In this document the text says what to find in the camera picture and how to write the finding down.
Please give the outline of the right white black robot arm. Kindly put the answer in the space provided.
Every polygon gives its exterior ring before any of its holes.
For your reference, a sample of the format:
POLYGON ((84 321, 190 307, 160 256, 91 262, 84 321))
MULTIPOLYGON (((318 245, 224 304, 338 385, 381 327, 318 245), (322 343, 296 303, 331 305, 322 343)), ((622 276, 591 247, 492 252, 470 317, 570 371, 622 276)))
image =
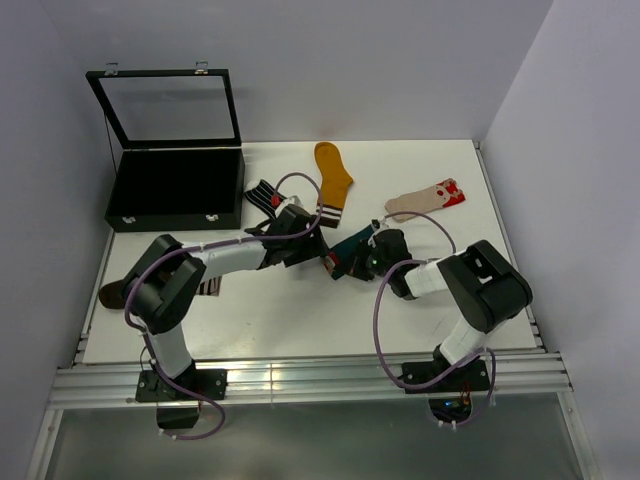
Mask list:
POLYGON ((374 348, 385 374, 407 393, 474 386, 477 370, 484 367, 482 357, 495 358, 487 340, 533 301, 529 283, 487 240, 441 259, 421 261, 412 257, 402 231, 380 230, 357 244, 354 275, 382 279, 373 311, 374 348), (395 375, 382 353, 379 311, 387 287, 406 301, 446 291, 459 311, 455 326, 437 345, 433 359, 422 364, 421 373, 405 370, 395 375))

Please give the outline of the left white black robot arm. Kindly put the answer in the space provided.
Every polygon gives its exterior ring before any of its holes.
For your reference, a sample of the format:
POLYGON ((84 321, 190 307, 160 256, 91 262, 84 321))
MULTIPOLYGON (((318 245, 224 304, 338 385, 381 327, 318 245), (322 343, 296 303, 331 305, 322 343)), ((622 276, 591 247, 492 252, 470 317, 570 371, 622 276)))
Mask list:
POLYGON ((326 245, 320 217, 296 205, 235 239, 191 246, 157 237, 123 281, 125 322, 138 330, 159 388, 172 399, 204 401, 181 323, 208 280, 243 271, 287 267, 320 257, 326 245))

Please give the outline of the teal sock with red heel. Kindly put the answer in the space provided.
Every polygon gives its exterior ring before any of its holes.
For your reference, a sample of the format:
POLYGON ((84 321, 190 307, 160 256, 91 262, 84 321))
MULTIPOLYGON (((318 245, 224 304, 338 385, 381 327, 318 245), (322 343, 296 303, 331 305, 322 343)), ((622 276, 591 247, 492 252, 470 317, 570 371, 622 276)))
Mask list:
POLYGON ((361 229, 350 237, 330 247, 323 258, 323 265, 333 280, 339 280, 345 275, 352 275, 357 259, 358 245, 367 242, 374 233, 372 225, 361 229))

